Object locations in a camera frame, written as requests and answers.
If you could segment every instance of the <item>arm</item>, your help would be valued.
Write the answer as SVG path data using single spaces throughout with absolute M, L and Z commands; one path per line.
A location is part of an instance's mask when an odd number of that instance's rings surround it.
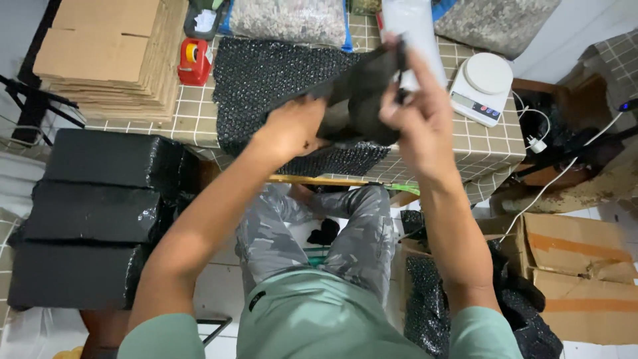
M 144 266 L 129 331 L 162 314 L 193 313 L 197 277 L 268 177 L 316 149 L 324 110 L 323 100 L 302 99 L 272 111 L 235 162 L 186 208 Z
M 401 156 L 419 183 L 427 237 L 450 311 L 455 315 L 471 306 L 499 311 L 491 255 L 454 163 L 449 96 L 414 51 L 408 49 L 407 60 L 421 90 L 408 105 L 398 106 L 392 101 L 396 85 L 391 85 L 380 117 L 401 131 Z

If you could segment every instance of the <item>camouflage pants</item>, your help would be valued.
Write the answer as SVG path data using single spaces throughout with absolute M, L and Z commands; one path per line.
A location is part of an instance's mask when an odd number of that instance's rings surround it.
M 308 209 L 319 215 L 348 219 L 317 269 L 371 291 L 385 306 L 394 256 L 394 227 L 388 192 L 380 186 L 316 194 L 307 208 L 266 185 L 246 209 L 236 230 L 235 253 L 240 258 L 245 294 L 275 274 L 311 268 L 306 253 L 284 225 L 311 220 Z

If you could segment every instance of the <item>bag of beans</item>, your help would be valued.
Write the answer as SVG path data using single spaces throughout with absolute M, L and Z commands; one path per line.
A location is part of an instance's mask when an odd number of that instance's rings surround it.
M 352 51 L 345 0 L 231 0 L 219 31 Z

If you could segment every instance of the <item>person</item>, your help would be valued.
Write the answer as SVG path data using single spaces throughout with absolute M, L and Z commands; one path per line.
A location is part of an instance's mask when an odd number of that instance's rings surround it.
M 400 131 L 401 156 L 419 183 L 452 316 L 450 357 L 522 358 L 454 163 L 449 96 L 411 49 L 407 62 L 420 91 L 399 106 L 397 84 L 389 85 L 380 119 Z M 246 293 L 238 358 L 428 358 L 383 311 L 394 255 L 387 191 L 367 186 L 320 195 L 292 187 L 287 196 L 264 187 L 276 169 L 318 147 L 324 110 L 324 100 L 301 98 L 272 111 L 235 162 L 175 221 L 142 271 L 118 358 L 205 357 L 193 318 L 195 282 L 234 229 Z M 283 224 L 311 212 L 349 218 L 316 268 Z

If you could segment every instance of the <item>digital kitchen scale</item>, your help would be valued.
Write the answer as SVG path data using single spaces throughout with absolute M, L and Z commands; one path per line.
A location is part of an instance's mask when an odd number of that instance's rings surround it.
M 482 52 L 465 60 L 454 79 L 452 107 L 481 125 L 494 127 L 505 108 L 514 74 L 500 56 Z

